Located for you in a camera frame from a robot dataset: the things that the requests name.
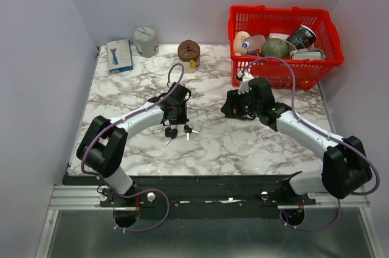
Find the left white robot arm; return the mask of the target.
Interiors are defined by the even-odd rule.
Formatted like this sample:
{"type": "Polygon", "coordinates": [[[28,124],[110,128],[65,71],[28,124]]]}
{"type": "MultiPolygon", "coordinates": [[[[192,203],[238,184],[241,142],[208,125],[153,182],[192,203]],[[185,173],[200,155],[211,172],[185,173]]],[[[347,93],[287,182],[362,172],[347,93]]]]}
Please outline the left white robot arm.
{"type": "Polygon", "coordinates": [[[188,122],[187,101],[191,91],[174,82],[167,93],[152,97],[127,116],[111,119],[95,117],[76,151],[81,167],[89,167],[114,191],[121,206],[129,206],[135,197],[133,180],[121,167],[128,139],[155,125],[185,125],[188,122]]]}

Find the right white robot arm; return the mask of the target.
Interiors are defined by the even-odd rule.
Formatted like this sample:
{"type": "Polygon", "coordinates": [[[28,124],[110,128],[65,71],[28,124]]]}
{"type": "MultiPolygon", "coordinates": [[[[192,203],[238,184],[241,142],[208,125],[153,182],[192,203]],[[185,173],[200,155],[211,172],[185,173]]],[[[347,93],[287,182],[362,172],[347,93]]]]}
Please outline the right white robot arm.
{"type": "Polygon", "coordinates": [[[357,137],[343,138],[299,117],[289,105],[275,101],[265,78],[244,80],[238,89],[228,91],[221,112],[230,119],[257,118],[273,131],[295,139],[322,161],[322,169],[297,172],[286,179],[279,191],[286,204],[294,204],[308,193],[328,193],[341,200],[373,177],[357,137]]]}

